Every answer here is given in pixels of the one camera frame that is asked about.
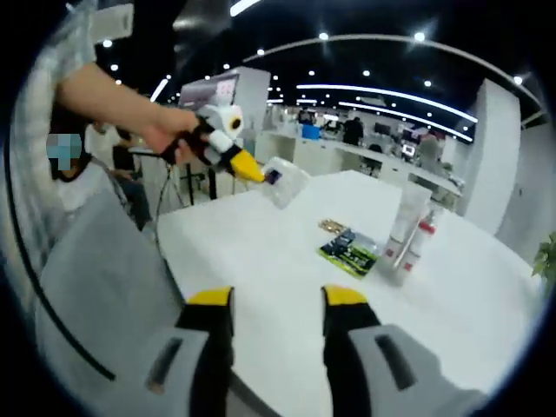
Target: small package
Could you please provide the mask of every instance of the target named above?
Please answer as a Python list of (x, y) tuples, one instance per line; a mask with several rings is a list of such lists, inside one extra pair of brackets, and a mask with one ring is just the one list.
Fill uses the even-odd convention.
[(259, 190), (278, 208), (284, 209), (307, 186), (310, 175), (293, 163), (272, 158), (263, 168), (265, 182)]

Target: white wall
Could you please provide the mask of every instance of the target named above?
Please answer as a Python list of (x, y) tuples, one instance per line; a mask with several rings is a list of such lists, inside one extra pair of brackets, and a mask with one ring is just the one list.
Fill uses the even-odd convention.
[(521, 132), (512, 198), (496, 237), (533, 263), (540, 242), (556, 230), (556, 137), (548, 124)]
[(520, 101), (490, 80), (480, 86), (475, 141), (460, 205), (470, 222), (495, 235), (512, 195), (520, 152)]
[(234, 68), (232, 71), (240, 75), (235, 88), (234, 104), (242, 108), (245, 129), (261, 131), (267, 111), (270, 73), (247, 67)]

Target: desk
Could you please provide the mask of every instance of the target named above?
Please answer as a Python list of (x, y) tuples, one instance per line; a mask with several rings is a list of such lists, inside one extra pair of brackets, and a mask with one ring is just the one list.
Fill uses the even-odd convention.
[(528, 336), (531, 269), (473, 224), (444, 212), (413, 276), (395, 288), (371, 270), (358, 281), (316, 253), (333, 218), (386, 241), (400, 189), (355, 172), (312, 178), (280, 211), (251, 191), (164, 215), (162, 252), (185, 298), (233, 285), (235, 373), (284, 417), (332, 415), (322, 363), (320, 288), (361, 291), (383, 323), (439, 356), (443, 374), (486, 393)]
[(293, 162), (310, 175), (332, 174), (358, 169), (360, 156), (382, 163), (381, 178), (398, 177), (399, 182), (409, 181), (411, 175), (423, 178), (442, 189), (461, 196), (458, 188), (446, 178), (416, 167), (401, 159), (369, 149), (337, 141), (311, 141), (299, 136), (263, 131), (255, 142), (255, 158), (266, 163), (272, 156)]

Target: gray chair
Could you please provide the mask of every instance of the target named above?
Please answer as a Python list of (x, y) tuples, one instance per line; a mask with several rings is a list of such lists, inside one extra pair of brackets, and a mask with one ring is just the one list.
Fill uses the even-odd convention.
[[(173, 327), (182, 300), (156, 247), (109, 191), (88, 200), (50, 253), (43, 291), (76, 339), (108, 370), (132, 374), (133, 353)], [(98, 403), (104, 379), (35, 305), (36, 344), (57, 379), (85, 405)]]

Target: computer screen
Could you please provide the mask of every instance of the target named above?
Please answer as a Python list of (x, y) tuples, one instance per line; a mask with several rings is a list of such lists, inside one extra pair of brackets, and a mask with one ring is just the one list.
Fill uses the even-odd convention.
[(383, 135), (390, 135), (390, 126), (387, 126), (386, 124), (375, 123), (374, 131)]
[(238, 78), (238, 74), (228, 73), (185, 84), (180, 91), (178, 106), (196, 111), (205, 104), (233, 104)]

